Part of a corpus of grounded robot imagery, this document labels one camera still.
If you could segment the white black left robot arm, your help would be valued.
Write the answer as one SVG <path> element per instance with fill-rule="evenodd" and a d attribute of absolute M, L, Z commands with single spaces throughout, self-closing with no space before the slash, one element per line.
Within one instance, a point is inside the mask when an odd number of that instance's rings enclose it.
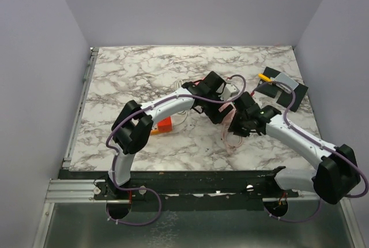
<path fill-rule="evenodd" d="M 127 102 L 115 120 L 106 146 L 115 151 L 108 174 L 107 191 L 119 199 L 127 193 L 127 182 L 136 153 L 148 143 L 155 125 L 179 112 L 199 108 L 212 123 L 219 124 L 232 111 L 231 101 L 239 89 L 215 72 L 197 81 L 184 82 L 173 93 L 151 102 Z"/>

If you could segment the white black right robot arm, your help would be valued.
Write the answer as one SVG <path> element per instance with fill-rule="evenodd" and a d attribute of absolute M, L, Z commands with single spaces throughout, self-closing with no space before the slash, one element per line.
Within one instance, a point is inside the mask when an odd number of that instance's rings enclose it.
<path fill-rule="evenodd" d="M 360 175 L 353 149 L 336 146 L 294 125 L 278 109 L 261 108 L 245 92 L 233 102 L 235 115 L 229 131 L 248 137 L 252 131 L 275 138 L 307 160 L 312 170 L 282 168 L 265 182 L 268 195 L 277 197 L 285 190 L 316 193 L 329 204 L 337 204 L 359 184 Z"/>

